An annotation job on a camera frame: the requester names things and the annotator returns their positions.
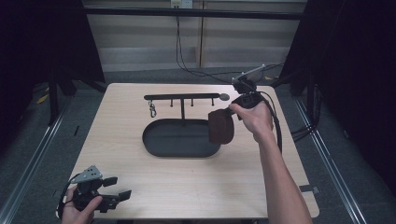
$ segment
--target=wall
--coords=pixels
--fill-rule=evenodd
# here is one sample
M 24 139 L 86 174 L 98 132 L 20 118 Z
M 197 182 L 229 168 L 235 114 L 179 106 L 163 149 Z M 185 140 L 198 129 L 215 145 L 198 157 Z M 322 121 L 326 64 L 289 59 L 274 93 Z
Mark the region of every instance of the wall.
M 85 6 L 170 7 L 170 1 L 94 1 Z M 193 1 L 193 8 L 303 12 L 305 1 Z M 177 68 L 177 19 L 89 15 L 105 72 Z M 298 21 L 180 18 L 187 67 L 259 66 L 286 60 Z

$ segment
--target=person's right hand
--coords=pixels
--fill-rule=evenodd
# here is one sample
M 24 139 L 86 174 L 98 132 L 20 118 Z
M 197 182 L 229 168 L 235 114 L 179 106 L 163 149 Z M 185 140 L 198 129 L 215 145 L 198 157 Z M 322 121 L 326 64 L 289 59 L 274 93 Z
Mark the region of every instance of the person's right hand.
M 257 136 L 264 133 L 272 133 L 274 124 L 272 116 L 267 105 L 263 102 L 258 103 L 255 107 L 245 109 L 240 105 L 231 104 L 230 109 L 239 115 L 244 121 L 247 129 L 253 133 L 254 139 L 258 141 Z

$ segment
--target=gray mount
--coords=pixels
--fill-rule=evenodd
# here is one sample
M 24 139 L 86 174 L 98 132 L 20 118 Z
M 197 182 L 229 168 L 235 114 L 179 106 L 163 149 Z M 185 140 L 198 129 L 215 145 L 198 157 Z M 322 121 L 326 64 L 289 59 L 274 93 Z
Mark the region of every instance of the gray mount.
M 260 66 L 258 68 L 254 68 L 250 71 L 242 72 L 241 75 L 239 75 L 237 77 L 233 77 L 232 84 L 239 82 L 241 78 L 251 80 L 253 77 L 258 76 L 260 74 L 260 72 L 264 70 L 264 68 L 265 68 L 265 64 L 263 64 L 262 66 Z
M 72 179 L 71 183 L 78 184 L 100 178 L 102 178 L 102 173 L 100 173 L 100 171 L 98 170 L 98 168 L 96 168 L 95 165 L 92 165 L 88 169 L 84 170 L 84 172 L 76 176 L 76 178 Z

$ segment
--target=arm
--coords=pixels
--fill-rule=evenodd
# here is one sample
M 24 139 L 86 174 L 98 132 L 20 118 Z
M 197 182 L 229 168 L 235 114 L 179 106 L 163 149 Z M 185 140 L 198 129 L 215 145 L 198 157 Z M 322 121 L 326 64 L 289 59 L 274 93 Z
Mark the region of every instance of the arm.
M 251 109 L 237 104 L 231 104 L 230 108 L 243 119 L 259 144 L 270 222 L 312 223 L 303 195 L 294 183 L 276 144 L 268 107 L 261 102 Z
M 69 202 L 73 199 L 73 192 L 76 187 L 67 191 L 66 200 Z M 89 224 L 93 220 L 93 212 L 102 201 L 102 196 L 93 198 L 83 211 L 78 211 L 73 202 L 64 206 L 64 214 L 62 215 L 62 224 Z

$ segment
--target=table top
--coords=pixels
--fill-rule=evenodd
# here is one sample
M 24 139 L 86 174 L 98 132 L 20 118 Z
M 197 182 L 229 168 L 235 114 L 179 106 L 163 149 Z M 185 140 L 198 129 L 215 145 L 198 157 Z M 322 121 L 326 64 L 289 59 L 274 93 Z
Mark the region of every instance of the table top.
M 280 121 L 283 157 L 298 186 L 309 185 L 275 91 L 258 87 L 274 100 Z M 209 112 L 226 108 L 239 94 L 231 85 L 131 84 L 108 86 L 71 176 L 91 165 L 104 178 L 117 176 L 117 185 L 99 188 L 117 195 L 131 189 L 131 198 L 99 218 L 265 218 L 267 206 L 258 144 L 242 121 L 233 116 L 234 138 L 211 157 L 159 158 L 142 141 L 145 128 L 156 119 L 180 119 L 180 101 L 153 101 L 157 116 L 150 116 L 148 94 L 227 93 L 229 101 L 196 99 L 185 102 L 186 119 L 207 119 Z M 319 213 L 311 191 L 303 193 L 311 217 Z

